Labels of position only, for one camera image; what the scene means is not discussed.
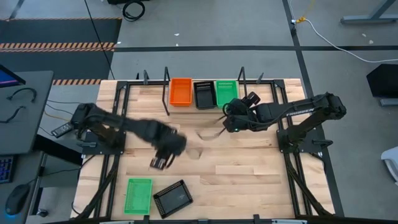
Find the concrete floor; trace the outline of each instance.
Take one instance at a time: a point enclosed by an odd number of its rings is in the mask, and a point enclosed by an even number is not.
[[[87,0],[93,17],[121,16],[116,6],[100,0]],[[368,14],[381,0],[317,1],[307,14],[318,31],[336,45],[398,45],[398,24],[348,25],[339,23],[345,15]],[[296,17],[301,16],[310,0],[293,0]],[[7,18],[17,0],[0,3],[0,18]],[[175,47],[215,45],[293,46],[284,6],[278,0],[151,0],[147,12],[136,22],[123,21],[118,47]],[[398,3],[390,9],[398,13]],[[88,17],[83,1],[25,0],[16,17]],[[307,23],[299,24],[301,45],[327,45]],[[370,60],[398,58],[398,51],[359,51]],[[342,99],[348,114],[341,121],[323,125],[330,146],[344,213],[347,217],[398,220],[398,188],[380,160],[381,153],[398,145],[396,117],[398,109],[381,108],[370,93],[366,75],[378,64],[361,62],[343,52],[303,52],[314,94],[329,91]],[[116,52],[112,69],[117,79],[135,78],[146,69],[151,79],[162,78],[169,67],[175,77],[233,78],[241,66],[248,77],[302,78],[294,51],[187,51],[187,52]],[[98,86],[54,86],[51,100],[94,102]],[[75,105],[55,105],[73,111]],[[57,111],[52,114],[64,116]],[[63,121],[44,117],[42,127],[52,130]],[[75,183],[70,174],[70,182]],[[56,205],[55,193],[63,202]],[[30,217],[28,223],[66,220],[75,187],[46,189],[40,207],[48,208],[47,218]]]

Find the black tray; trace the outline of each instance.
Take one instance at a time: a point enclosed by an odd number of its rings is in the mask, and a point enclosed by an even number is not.
[[[154,194],[154,200],[162,218],[169,217],[193,202],[183,180]]]
[[[195,103],[198,109],[211,109],[217,106],[214,82],[195,82],[193,83],[193,91],[195,92]]]

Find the desk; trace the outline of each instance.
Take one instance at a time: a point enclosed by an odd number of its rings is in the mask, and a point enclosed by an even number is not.
[[[47,152],[53,156],[60,154],[53,151],[62,151],[68,154],[67,160],[81,164],[80,154],[65,148],[43,136],[37,135],[43,110],[50,93],[53,72],[20,72],[18,76],[26,81],[26,85],[13,86],[0,89],[0,119],[10,117],[16,108],[26,106],[20,110],[17,116],[7,124],[0,124],[0,151],[1,154],[17,155],[14,176],[11,183],[0,184],[0,223],[25,223],[28,215],[35,215],[40,198],[40,179],[30,184],[30,192],[21,213],[15,217],[7,217],[5,204],[9,194],[20,184],[26,184],[41,175],[44,166],[44,155]],[[21,88],[34,88],[37,96],[34,103],[31,103],[33,94],[30,91],[22,91],[15,95],[12,101],[6,99]]]
[[[289,101],[305,98],[300,79],[285,79],[284,82]],[[116,84],[117,81],[113,80],[102,81],[99,88],[97,105],[109,112],[113,107]],[[273,101],[269,85],[247,85],[247,88],[248,93],[255,91],[261,102]],[[239,90],[243,96],[242,85]],[[161,85],[135,85],[130,89],[127,117],[154,118],[176,127],[187,135],[187,151],[203,149],[201,158],[194,160],[184,153],[176,157],[167,170],[149,169],[155,151],[150,144],[141,141],[133,133],[128,133],[126,150],[120,157],[112,220],[142,220],[139,215],[123,214],[127,181],[133,177],[153,179],[153,194],[180,179],[185,181],[192,194],[193,204],[167,219],[252,219],[253,214],[259,214],[261,218],[294,217],[284,157],[279,152],[275,134],[277,125],[259,133],[223,133],[218,139],[202,141],[195,130],[201,124],[219,118],[219,109],[197,110],[194,103],[189,108],[168,105],[168,109],[170,116],[167,116],[162,104]],[[293,122],[299,123],[307,116],[295,116]],[[215,127],[206,129],[203,134],[214,133],[221,127],[222,124],[218,123]],[[302,154],[301,159],[308,188],[333,213],[322,162],[308,154]],[[96,192],[102,161],[103,156],[96,156],[82,169],[75,196],[77,211],[82,211]],[[301,211],[304,211],[298,187],[297,195]],[[100,216],[105,216],[107,199],[106,192]],[[150,219],[161,219],[153,200]]]

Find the butcher block tabletop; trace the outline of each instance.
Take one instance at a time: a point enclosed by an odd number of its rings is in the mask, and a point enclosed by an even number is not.
[[[300,79],[284,81],[289,101],[305,98]],[[115,80],[103,80],[99,87],[96,104],[109,112],[112,111],[116,84]],[[127,133],[126,149],[119,162],[112,220],[143,219],[142,215],[124,214],[127,182],[130,178],[152,179],[152,194],[184,180],[193,203],[169,216],[168,220],[252,219],[254,214],[259,214],[260,218],[294,218],[284,157],[279,151],[276,137],[277,124],[267,131],[223,132],[216,139],[204,141],[198,137],[197,131],[201,131],[202,136],[211,136],[221,131],[222,121],[206,126],[222,116],[221,110],[198,110],[195,108],[195,100],[190,107],[174,107],[168,104],[168,89],[166,87],[166,103],[170,116],[167,116],[162,104],[162,85],[134,85],[130,89],[127,117],[158,119],[177,128],[187,136],[187,148],[181,156],[175,158],[170,168],[163,171],[150,169],[149,163],[155,150],[133,133]],[[270,85],[247,85],[247,89],[248,93],[254,91],[259,95],[260,103],[273,102]],[[239,92],[242,98],[243,85],[239,86]],[[122,105],[123,96],[122,92],[119,105]],[[302,114],[292,119],[297,124],[307,116]],[[301,160],[308,188],[324,208],[333,213],[322,161],[305,153],[301,154]],[[103,156],[98,155],[81,170],[74,201],[78,212],[84,209],[98,189],[102,163]],[[300,210],[304,213],[302,194],[297,185],[296,189]],[[150,219],[159,220],[159,211],[153,198],[151,200]],[[103,196],[100,216],[105,215],[107,202],[108,190]],[[72,212],[71,216],[75,217],[76,213]]]

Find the green tray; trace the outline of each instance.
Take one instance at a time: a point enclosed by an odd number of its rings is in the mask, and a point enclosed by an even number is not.
[[[149,215],[152,179],[129,179],[124,214]]]
[[[233,98],[239,98],[236,80],[216,81],[217,106],[222,108],[224,104],[231,102]]]

